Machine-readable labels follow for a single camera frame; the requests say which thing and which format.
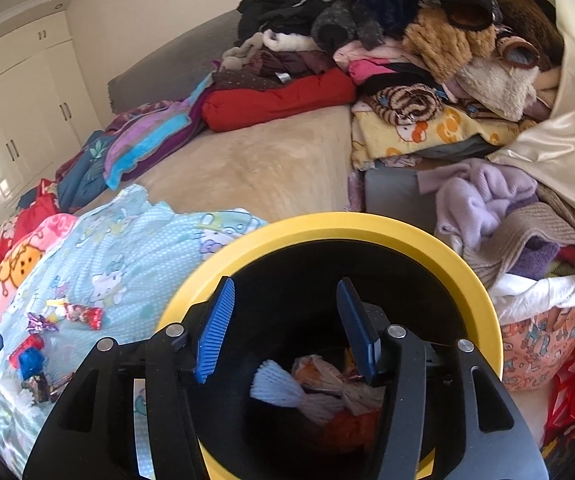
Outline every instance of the clothing tag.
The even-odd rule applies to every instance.
[[[287,83],[292,79],[292,76],[287,72],[279,72],[277,73],[277,77],[279,78],[279,81],[281,81],[283,84]]]

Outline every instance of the white wall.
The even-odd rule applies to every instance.
[[[160,46],[240,0],[73,0],[74,47],[101,124],[112,120],[108,81]]]

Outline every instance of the white wardrobe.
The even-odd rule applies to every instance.
[[[0,224],[101,125],[64,12],[0,39]]]

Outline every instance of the laundry basket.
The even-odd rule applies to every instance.
[[[168,305],[160,328],[207,300],[221,276],[234,280],[234,315],[216,372],[190,392],[213,480],[360,478],[362,456],[317,455],[301,444],[296,422],[285,410],[249,397],[264,360],[289,368],[297,356],[347,346],[335,305],[336,284],[345,276],[363,301],[383,308],[390,322],[439,344],[467,337],[501,373],[501,335],[485,289],[452,250],[407,224],[322,213],[264,227],[199,267]],[[427,427],[431,399],[428,391]],[[429,433],[420,478],[431,471]]]

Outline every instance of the polka dot blanket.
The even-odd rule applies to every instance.
[[[84,323],[58,322],[44,332],[44,372],[49,382],[76,370],[92,346],[105,336],[119,344],[148,338],[174,292],[219,248],[265,222],[243,209],[175,214],[147,191],[132,185],[111,203],[82,216],[62,243],[48,251],[21,284],[0,322],[0,385],[18,384],[8,357],[27,338],[29,312],[52,315],[49,300],[103,309],[99,331]],[[141,474],[152,478],[144,402],[135,387],[135,434]],[[0,386],[0,454],[19,477],[53,404],[11,403]]]

